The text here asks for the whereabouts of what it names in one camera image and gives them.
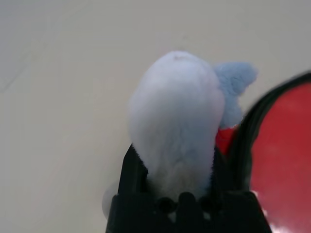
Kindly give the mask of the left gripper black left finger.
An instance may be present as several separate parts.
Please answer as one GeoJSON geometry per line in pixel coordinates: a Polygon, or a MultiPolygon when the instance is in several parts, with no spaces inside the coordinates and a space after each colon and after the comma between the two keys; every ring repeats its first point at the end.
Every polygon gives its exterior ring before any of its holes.
{"type": "Polygon", "coordinates": [[[118,194],[148,193],[148,170],[131,144],[126,152],[118,187],[118,194]]]}

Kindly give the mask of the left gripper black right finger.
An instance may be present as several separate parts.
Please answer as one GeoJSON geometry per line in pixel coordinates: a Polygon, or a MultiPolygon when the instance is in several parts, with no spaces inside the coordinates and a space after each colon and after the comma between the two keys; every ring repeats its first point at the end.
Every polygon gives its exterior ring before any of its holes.
{"type": "Polygon", "coordinates": [[[212,192],[224,192],[230,189],[230,174],[221,151],[214,147],[212,166],[211,190],[212,192]]]}

